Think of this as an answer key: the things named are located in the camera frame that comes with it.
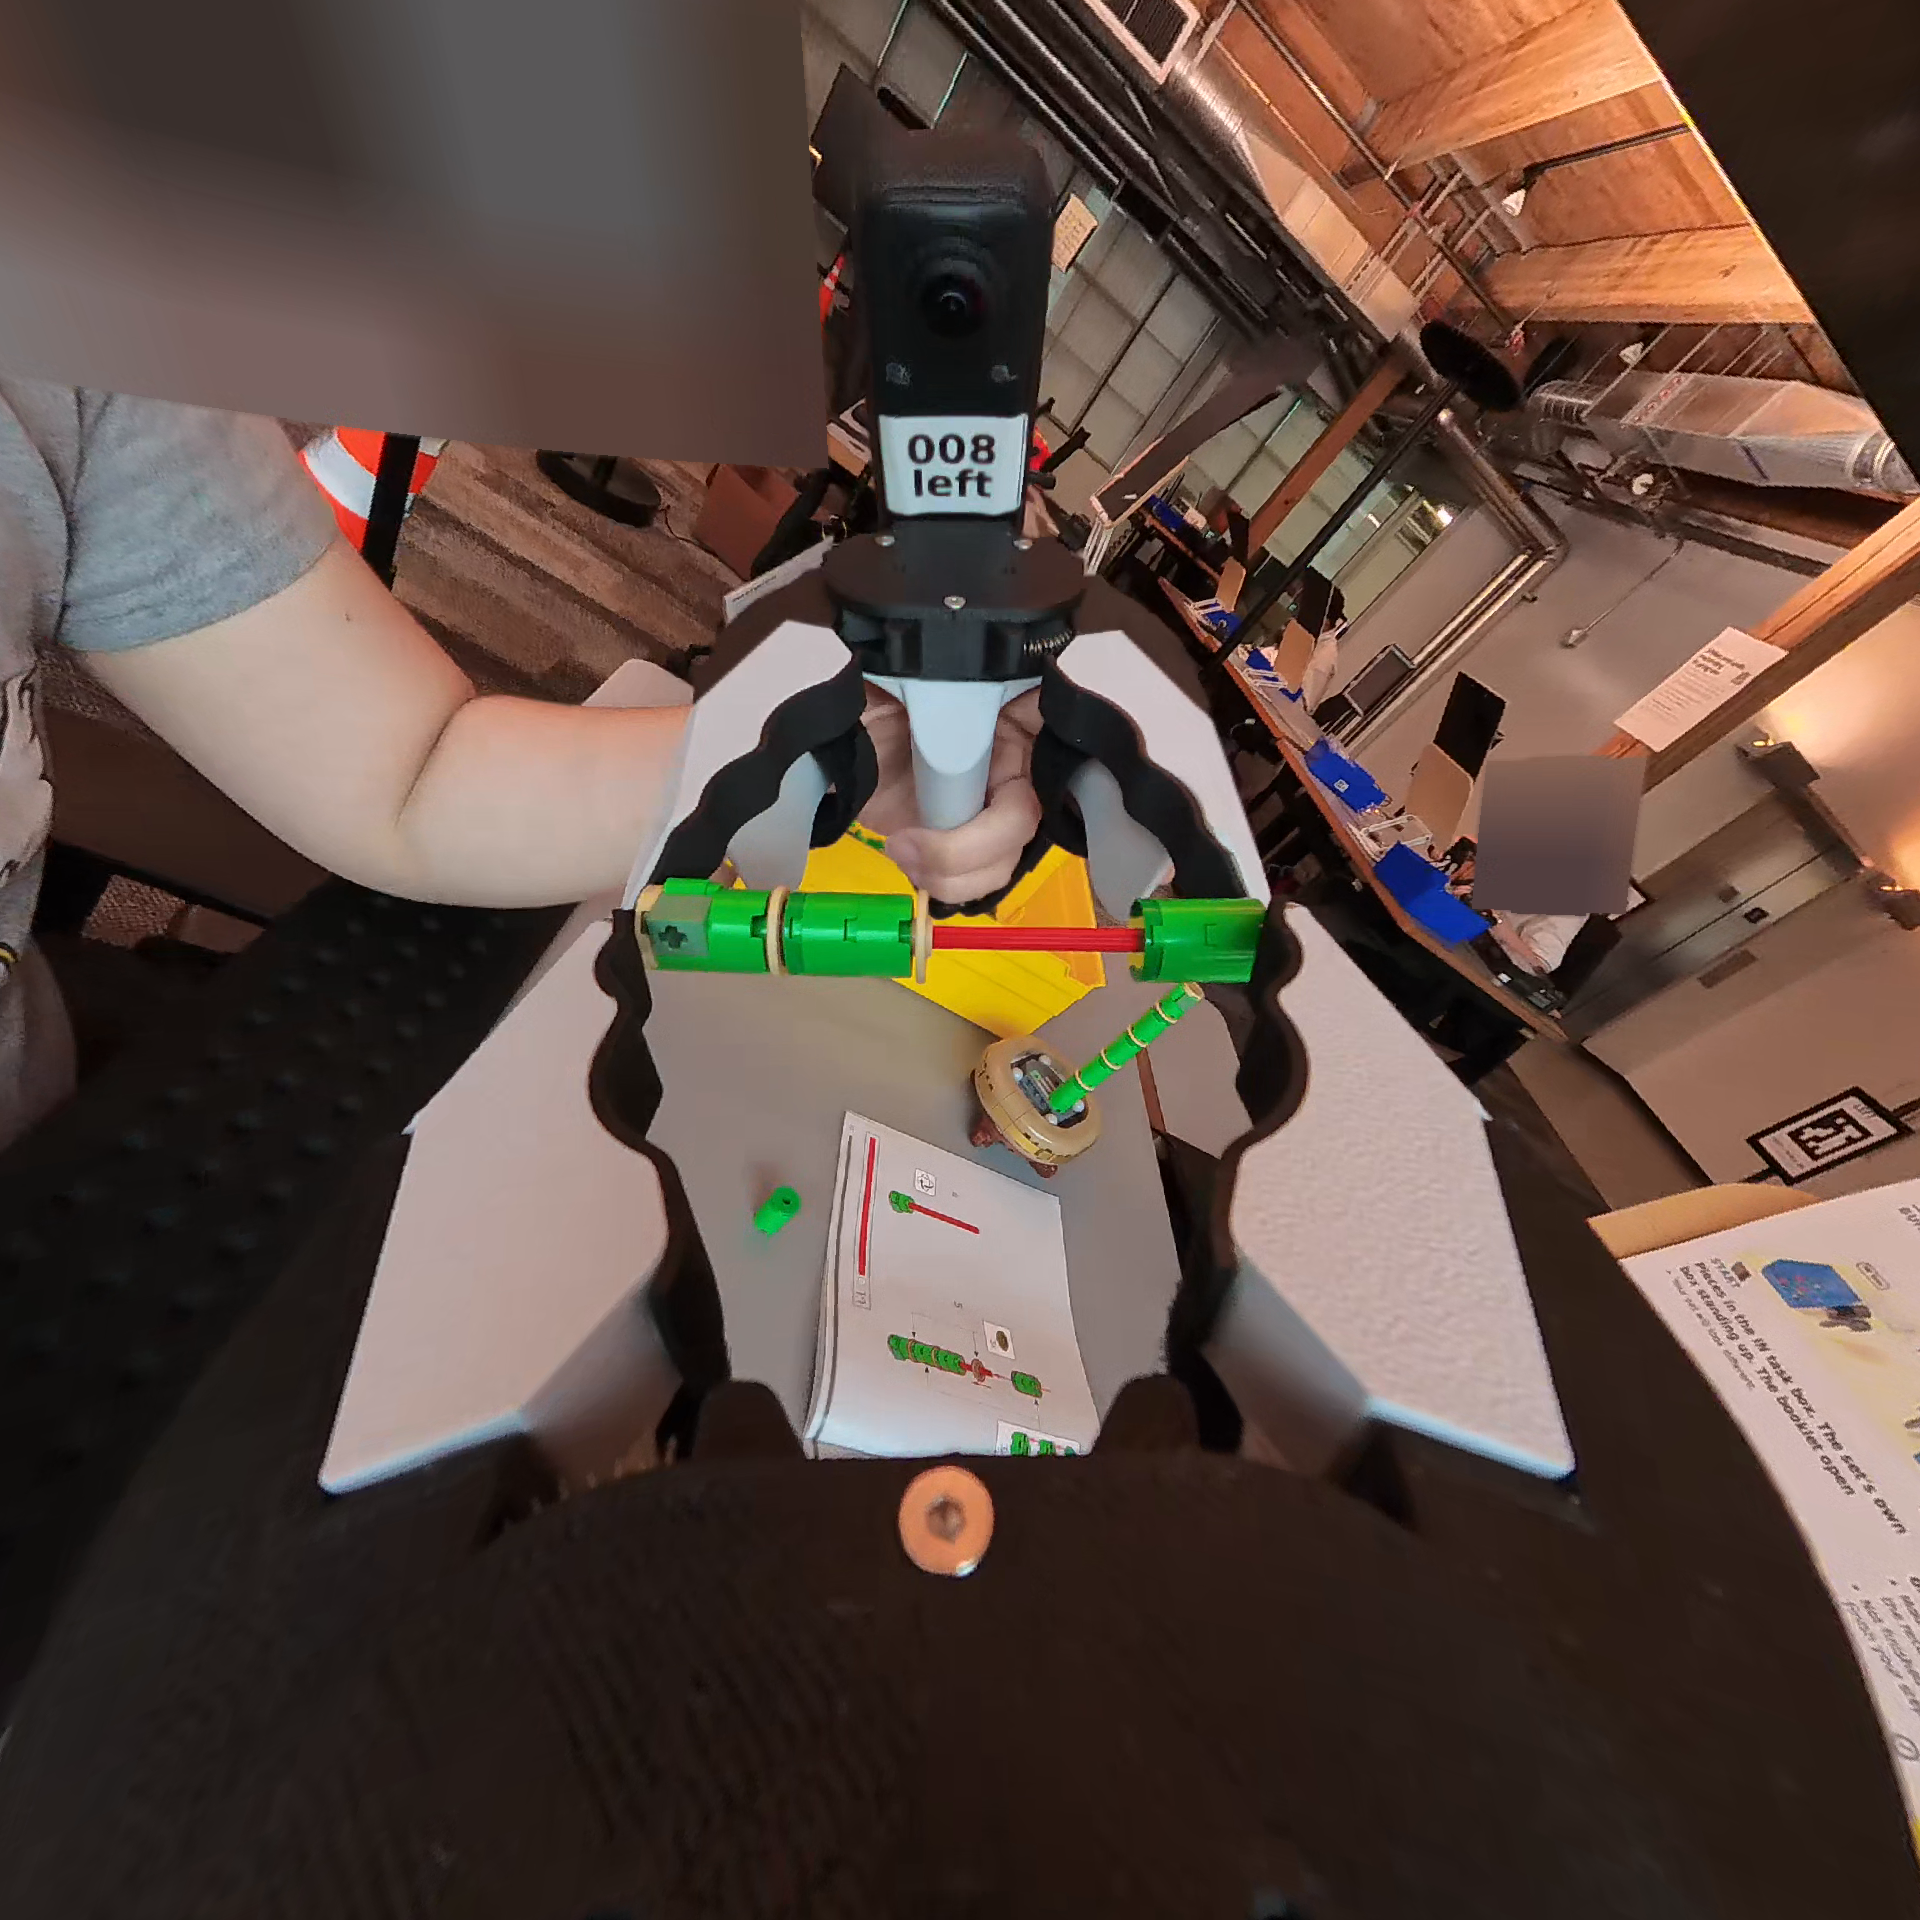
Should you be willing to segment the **tan board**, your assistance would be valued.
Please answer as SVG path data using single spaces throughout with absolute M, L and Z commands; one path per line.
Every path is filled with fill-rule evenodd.
M 1590 1215 L 1589 1228 L 1624 1265 L 1816 1204 L 1789 1187 L 1715 1185 Z

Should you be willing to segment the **person's left hand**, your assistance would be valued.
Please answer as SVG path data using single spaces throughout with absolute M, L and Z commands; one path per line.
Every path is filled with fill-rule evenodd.
M 1040 694 L 1028 691 L 1002 709 L 981 812 L 953 829 L 929 828 L 922 819 L 906 706 L 868 686 L 862 724 L 877 781 L 860 823 L 888 841 L 899 871 L 947 906 L 981 900 L 1013 883 L 1042 823 L 1032 764 L 1042 732 Z

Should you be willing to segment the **person's grey t-shirt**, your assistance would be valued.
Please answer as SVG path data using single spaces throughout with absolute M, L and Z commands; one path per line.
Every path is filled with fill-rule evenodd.
M 242 615 L 337 539 L 282 426 L 8 377 L 2 386 L 2 1142 L 74 1085 L 33 941 L 56 781 L 42 667 Z

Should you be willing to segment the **white paper wall notice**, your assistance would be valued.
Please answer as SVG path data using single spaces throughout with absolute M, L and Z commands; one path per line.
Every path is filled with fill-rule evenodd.
M 1782 658 L 1782 646 L 1742 629 L 1724 629 L 1621 711 L 1616 732 L 1650 753 L 1665 753 Z

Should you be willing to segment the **orange traffic cone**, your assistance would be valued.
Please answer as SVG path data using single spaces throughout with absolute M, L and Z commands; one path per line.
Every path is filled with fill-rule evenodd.
M 333 426 L 299 449 L 306 475 L 328 495 L 342 539 L 357 553 L 365 553 L 369 546 L 369 516 L 374 506 L 377 474 L 386 450 L 386 438 L 389 436 L 377 430 Z M 400 508 L 400 529 L 412 516 L 421 492 L 428 486 L 442 461 L 445 446 L 448 444 L 444 438 L 418 442 L 413 475 L 404 494 L 404 506 Z

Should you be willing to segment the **tan round toy with green rod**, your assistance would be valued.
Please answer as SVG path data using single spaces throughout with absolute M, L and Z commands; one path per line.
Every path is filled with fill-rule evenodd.
M 1099 1140 L 1097 1091 L 1136 1065 L 1201 999 L 1192 980 L 1165 990 L 1082 1065 L 1033 1035 L 987 1044 L 971 1070 L 970 1142 L 1003 1146 L 1040 1177 L 1057 1177 Z

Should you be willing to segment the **black white marker tag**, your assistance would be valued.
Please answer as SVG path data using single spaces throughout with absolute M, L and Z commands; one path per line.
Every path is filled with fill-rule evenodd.
M 1914 1139 L 1915 1116 L 1915 1099 L 1890 1108 L 1862 1087 L 1845 1087 L 1760 1126 L 1745 1142 L 1758 1157 L 1762 1177 L 1800 1187 L 1886 1146 Z

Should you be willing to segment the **white instruction booklet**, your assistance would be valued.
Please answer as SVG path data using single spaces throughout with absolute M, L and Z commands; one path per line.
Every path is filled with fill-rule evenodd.
M 805 1450 L 1086 1455 L 1097 1426 L 1058 1197 L 846 1114 Z

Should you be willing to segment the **silver air duct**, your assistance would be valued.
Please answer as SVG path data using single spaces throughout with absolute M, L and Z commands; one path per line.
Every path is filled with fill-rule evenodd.
M 1765 489 L 1915 495 L 1875 409 L 1803 380 L 1630 369 L 1546 381 L 1529 409 L 1644 463 Z

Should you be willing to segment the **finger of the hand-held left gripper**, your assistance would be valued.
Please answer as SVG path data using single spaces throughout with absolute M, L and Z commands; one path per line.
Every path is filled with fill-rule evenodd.
M 642 887 L 725 865 L 753 890 L 796 887 L 877 787 L 868 683 L 840 634 L 822 618 L 746 629 L 722 639 L 689 711 Z
M 1097 906 L 1158 890 L 1269 906 L 1194 666 L 1163 630 L 1082 630 L 1042 669 L 1032 779 L 1042 836 L 1084 858 Z

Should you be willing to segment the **green toy axle with red rod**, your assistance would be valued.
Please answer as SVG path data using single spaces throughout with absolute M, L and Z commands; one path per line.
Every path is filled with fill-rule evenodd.
M 923 897 L 755 891 L 667 881 L 634 909 L 641 951 L 674 972 L 923 980 L 934 954 L 1114 955 L 1153 982 L 1252 979 L 1267 909 L 1252 898 L 1144 898 L 1118 926 L 965 926 Z

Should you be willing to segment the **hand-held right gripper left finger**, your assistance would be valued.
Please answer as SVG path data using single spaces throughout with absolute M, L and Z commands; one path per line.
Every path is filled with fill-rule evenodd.
M 666 1257 L 654 1166 L 593 1114 L 612 1018 L 608 917 L 579 907 L 475 1054 L 417 1116 L 321 1489 L 528 1437 L 580 1489 L 659 1462 L 676 1387 L 645 1286 Z

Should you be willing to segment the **cardboard box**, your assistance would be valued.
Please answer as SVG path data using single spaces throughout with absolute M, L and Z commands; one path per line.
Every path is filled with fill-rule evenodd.
M 796 498 L 796 475 L 789 468 L 716 463 L 706 475 L 693 537 L 734 575 L 748 580 Z

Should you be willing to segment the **yellow plastic bin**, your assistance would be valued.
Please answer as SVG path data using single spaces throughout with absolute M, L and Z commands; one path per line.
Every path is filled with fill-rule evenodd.
M 808 858 L 803 891 L 908 897 L 910 883 L 872 833 L 853 829 Z M 962 914 L 950 926 L 1091 927 L 1097 921 L 1086 862 L 1061 849 L 1044 853 L 987 914 Z M 986 1028 L 996 1041 L 1036 1035 L 1044 1021 L 1107 985 L 1099 951 L 947 951 L 929 957 L 929 980 L 897 982 Z

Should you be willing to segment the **person's left forearm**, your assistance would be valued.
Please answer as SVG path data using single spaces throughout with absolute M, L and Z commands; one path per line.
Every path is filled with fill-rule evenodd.
M 621 890 L 689 723 L 478 693 L 342 541 L 244 612 L 85 663 L 282 843 L 442 906 Z

